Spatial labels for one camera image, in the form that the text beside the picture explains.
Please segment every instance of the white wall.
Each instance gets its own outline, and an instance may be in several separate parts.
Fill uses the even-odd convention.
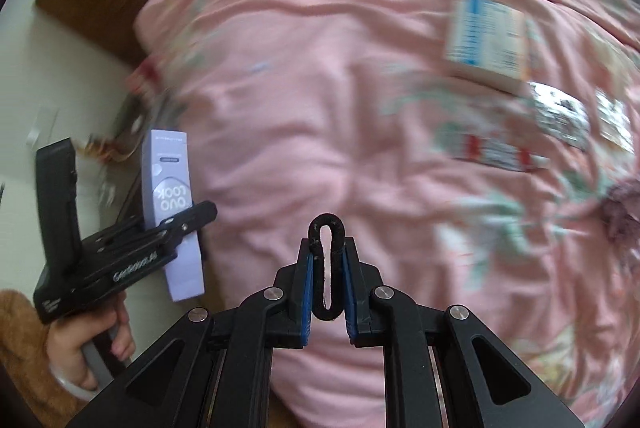
[[[44,264],[34,193],[33,152],[26,138],[40,106],[59,109],[50,141],[109,134],[124,100],[130,68],[39,13],[34,0],[7,0],[0,10],[0,287],[31,296]],[[78,161],[82,235],[98,229],[100,167]],[[140,348],[187,309],[174,305],[163,276],[129,291],[127,306]]]

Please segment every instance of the crumpled fabric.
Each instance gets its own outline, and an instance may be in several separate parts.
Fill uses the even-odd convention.
[[[610,242],[632,248],[640,241],[640,179],[612,186],[602,203],[602,218]]]
[[[529,100],[448,77],[452,1],[150,0],[138,34],[186,106],[193,196],[218,206],[203,237],[228,307],[272,285],[331,212],[385,284],[436,309],[468,304],[601,428],[638,377],[640,303],[594,211],[638,162],[595,132],[571,147]],[[531,79],[592,121],[613,58],[640,88],[640,0],[496,1],[530,18]],[[628,97],[636,138],[640,91]],[[452,159],[465,130],[548,169]],[[383,428],[382,362],[351,347],[344,321],[314,321],[305,350],[274,351],[271,386],[305,428]]]

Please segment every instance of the brown fuzzy sleeve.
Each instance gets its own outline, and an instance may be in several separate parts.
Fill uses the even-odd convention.
[[[46,428],[63,428],[84,402],[51,376],[47,332],[24,295],[0,291],[0,363],[39,421]]]

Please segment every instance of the blue gripper pad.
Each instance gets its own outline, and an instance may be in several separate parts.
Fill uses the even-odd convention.
[[[311,303],[313,301],[313,280],[314,280],[314,264],[313,256],[309,253],[306,256],[306,277],[305,292],[302,300],[302,345],[306,347],[309,342],[309,334],[311,333]]]
[[[344,319],[347,323],[349,340],[353,344],[356,338],[356,302],[353,296],[351,267],[349,267],[346,249],[342,250],[342,274],[344,276]]]

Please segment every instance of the finger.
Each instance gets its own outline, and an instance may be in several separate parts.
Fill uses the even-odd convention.
[[[111,352],[117,358],[120,358],[133,342],[131,327],[129,324],[118,325],[118,333],[111,344]]]
[[[84,388],[85,390],[95,390],[98,388],[98,381],[95,379],[94,373],[92,373],[90,368],[87,369],[86,377],[84,381],[80,383],[80,388]]]
[[[80,348],[101,332],[116,325],[118,316],[114,308],[82,313],[65,319],[55,330],[64,333],[65,344],[69,348]]]
[[[127,312],[127,308],[124,305],[124,300],[126,299],[126,297],[126,293],[120,293],[116,302],[116,313],[118,314],[119,324],[129,323],[129,313]]]
[[[128,360],[130,357],[133,356],[135,351],[136,351],[136,342],[131,342],[129,344],[129,347],[127,347],[122,353],[122,355],[120,356],[119,358],[120,361]]]
[[[97,310],[106,310],[106,309],[115,309],[116,307],[116,303],[118,302],[120,295],[119,294],[114,294],[113,296],[108,297],[104,302],[102,302],[97,309]]]

